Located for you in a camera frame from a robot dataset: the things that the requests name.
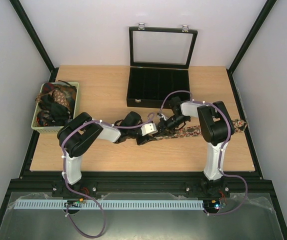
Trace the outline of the patterned paisley tie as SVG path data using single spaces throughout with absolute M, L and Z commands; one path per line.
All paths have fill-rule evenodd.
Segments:
M 232 121 L 234 127 L 234 134 L 236 133 L 243 133 L 247 128 L 247 122 L 242 119 L 234 119 Z M 189 126 L 184 127 L 180 130 L 177 130 L 174 134 L 166 135 L 166 136 L 151 136 L 150 139 L 152 141 L 160 141 L 160 140 L 167 140 L 167 139 L 180 139 L 186 137 L 199 137 L 202 135 L 201 126 Z

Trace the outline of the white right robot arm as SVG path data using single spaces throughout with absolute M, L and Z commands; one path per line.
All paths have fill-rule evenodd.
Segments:
M 204 196 L 210 197 L 224 189 L 223 161 L 226 148 L 235 128 L 225 104 L 222 101 L 182 101 L 174 97 L 169 101 L 173 116 L 166 118 L 159 110 L 160 123 L 156 137 L 173 136 L 176 128 L 189 122 L 192 117 L 199 119 L 200 132 L 207 142 L 206 165 L 198 185 Z

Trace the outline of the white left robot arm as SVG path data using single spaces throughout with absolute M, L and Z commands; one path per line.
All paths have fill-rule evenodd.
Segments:
M 82 180 L 83 155 L 96 140 L 106 140 L 113 144 L 123 143 L 128 139 L 136 139 L 138 143 L 149 139 L 149 134 L 157 132 L 153 123 L 155 114 L 149 113 L 147 121 L 131 111 L 122 120 L 107 123 L 95 120 L 88 113 L 82 112 L 57 134 L 62 150 L 62 180 L 53 183 L 54 197 L 76 198 L 78 194 L 95 197 L 98 183 L 93 180 Z

